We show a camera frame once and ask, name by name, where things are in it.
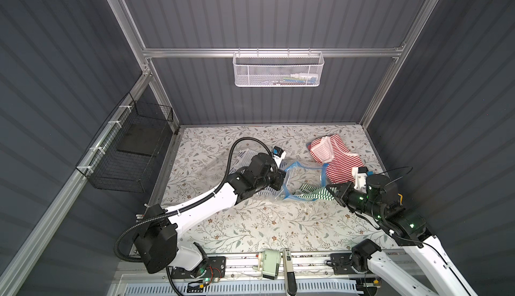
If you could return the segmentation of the pale green box on rail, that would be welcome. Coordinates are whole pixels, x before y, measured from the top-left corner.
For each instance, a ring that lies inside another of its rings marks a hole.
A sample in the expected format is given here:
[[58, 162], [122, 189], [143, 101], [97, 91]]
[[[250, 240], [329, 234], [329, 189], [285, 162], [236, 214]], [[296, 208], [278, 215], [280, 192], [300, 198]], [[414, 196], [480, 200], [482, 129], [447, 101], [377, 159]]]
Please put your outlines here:
[[275, 280], [278, 277], [282, 255], [280, 251], [265, 249], [258, 256], [258, 270], [265, 279]]

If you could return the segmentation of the green striped garment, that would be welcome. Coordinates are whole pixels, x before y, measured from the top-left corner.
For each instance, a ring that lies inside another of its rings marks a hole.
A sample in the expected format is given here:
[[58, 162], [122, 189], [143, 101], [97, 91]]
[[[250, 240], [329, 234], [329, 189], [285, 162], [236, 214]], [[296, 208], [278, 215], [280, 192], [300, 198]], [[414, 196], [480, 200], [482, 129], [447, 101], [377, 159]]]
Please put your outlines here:
[[316, 200], [332, 201], [335, 199], [332, 193], [330, 193], [325, 187], [317, 187], [304, 183], [296, 191], [295, 197], [303, 201], [313, 202]]

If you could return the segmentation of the navy striped folded garment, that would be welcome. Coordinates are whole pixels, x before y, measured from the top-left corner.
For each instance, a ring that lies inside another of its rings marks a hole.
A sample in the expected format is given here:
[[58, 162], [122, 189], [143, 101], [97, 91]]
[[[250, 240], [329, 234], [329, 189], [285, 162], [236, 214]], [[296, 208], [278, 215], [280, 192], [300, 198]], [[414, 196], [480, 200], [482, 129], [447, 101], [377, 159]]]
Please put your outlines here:
[[280, 191], [286, 176], [280, 168], [285, 156], [281, 148], [274, 147], [272, 154], [258, 153], [247, 167], [238, 169], [239, 197], [248, 199], [268, 187]]

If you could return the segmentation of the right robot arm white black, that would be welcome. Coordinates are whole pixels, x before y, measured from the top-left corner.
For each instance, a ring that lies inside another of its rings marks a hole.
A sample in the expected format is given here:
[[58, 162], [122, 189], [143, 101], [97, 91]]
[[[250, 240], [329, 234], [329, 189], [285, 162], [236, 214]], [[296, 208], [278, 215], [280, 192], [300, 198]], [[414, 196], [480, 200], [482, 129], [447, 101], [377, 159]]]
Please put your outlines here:
[[363, 191], [355, 182], [330, 184], [326, 190], [340, 206], [393, 239], [421, 268], [432, 286], [420, 283], [370, 239], [355, 245], [345, 262], [357, 274], [374, 274], [401, 295], [476, 294], [445, 252], [441, 241], [432, 233], [425, 218], [404, 206], [397, 180], [383, 173], [371, 174], [365, 179]]

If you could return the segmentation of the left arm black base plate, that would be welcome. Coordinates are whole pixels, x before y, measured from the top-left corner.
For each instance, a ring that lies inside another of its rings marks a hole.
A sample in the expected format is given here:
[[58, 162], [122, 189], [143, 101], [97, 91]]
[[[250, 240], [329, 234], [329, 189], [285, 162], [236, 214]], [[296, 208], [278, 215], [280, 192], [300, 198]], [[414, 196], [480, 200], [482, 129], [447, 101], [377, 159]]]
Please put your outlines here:
[[199, 270], [187, 271], [176, 266], [170, 266], [170, 270], [173, 279], [221, 279], [225, 277], [226, 267], [226, 257], [208, 256], [207, 261], [201, 263]]

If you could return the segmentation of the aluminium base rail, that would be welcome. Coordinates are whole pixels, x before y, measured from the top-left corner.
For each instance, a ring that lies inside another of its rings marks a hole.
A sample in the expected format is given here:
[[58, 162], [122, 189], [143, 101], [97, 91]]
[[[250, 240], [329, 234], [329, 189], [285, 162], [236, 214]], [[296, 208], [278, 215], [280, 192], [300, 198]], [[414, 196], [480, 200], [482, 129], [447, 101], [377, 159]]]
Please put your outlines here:
[[[335, 275], [325, 264], [332, 253], [294, 252], [292, 263], [296, 277], [296, 295], [401, 295], [386, 281], [374, 274]], [[155, 275], [143, 270], [124, 271], [116, 278], [108, 295], [287, 295], [282, 259], [278, 277], [265, 279], [258, 270], [260, 253], [213, 254], [226, 257], [225, 277], [221, 279], [173, 279], [171, 270]], [[414, 261], [401, 250], [389, 250], [387, 255], [419, 282]]]

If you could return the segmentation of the clear vacuum bag blue zipper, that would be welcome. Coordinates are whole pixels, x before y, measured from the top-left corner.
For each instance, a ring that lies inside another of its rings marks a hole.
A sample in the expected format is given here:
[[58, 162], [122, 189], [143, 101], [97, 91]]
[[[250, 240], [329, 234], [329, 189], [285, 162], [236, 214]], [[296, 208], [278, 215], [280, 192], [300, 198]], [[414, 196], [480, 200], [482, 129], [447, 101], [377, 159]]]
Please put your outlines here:
[[[232, 159], [236, 146], [241, 142], [255, 142], [265, 151], [257, 152], [244, 160], [237, 168]], [[227, 164], [221, 183], [207, 193], [207, 201], [220, 201], [227, 196], [233, 206], [244, 202], [255, 195], [263, 195], [275, 200], [293, 199], [302, 202], [316, 200], [332, 200], [330, 192], [325, 188], [328, 183], [326, 165], [312, 167], [295, 161], [285, 162], [286, 152], [279, 147], [268, 148], [261, 140], [252, 137], [237, 139], [229, 149]], [[316, 171], [319, 173], [319, 184], [305, 183], [295, 187], [291, 183], [295, 172], [300, 170]]]

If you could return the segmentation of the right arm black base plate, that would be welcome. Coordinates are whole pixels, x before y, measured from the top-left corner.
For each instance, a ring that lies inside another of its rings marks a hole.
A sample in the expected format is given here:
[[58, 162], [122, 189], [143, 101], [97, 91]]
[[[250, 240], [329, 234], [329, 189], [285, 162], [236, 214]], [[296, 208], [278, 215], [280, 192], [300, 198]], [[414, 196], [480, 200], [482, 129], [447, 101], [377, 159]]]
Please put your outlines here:
[[354, 269], [355, 259], [354, 253], [332, 253], [325, 264], [333, 270], [335, 275], [350, 275], [356, 273]]

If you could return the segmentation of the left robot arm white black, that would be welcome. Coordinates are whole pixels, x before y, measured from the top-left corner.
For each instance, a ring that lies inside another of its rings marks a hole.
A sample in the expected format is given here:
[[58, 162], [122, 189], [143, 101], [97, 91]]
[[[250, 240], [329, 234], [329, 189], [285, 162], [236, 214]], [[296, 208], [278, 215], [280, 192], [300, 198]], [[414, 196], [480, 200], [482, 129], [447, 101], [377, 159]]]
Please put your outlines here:
[[219, 211], [229, 209], [266, 188], [280, 190], [286, 172], [280, 168], [286, 152], [274, 147], [271, 155], [259, 153], [249, 166], [230, 173], [213, 188], [185, 203], [166, 209], [150, 208], [150, 216], [163, 215], [135, 229], [134, 246], [150, 274], [177, 267], [200, 277], [208, 267], [208, 257], [199, 243], [182, 242], [183, 234]]

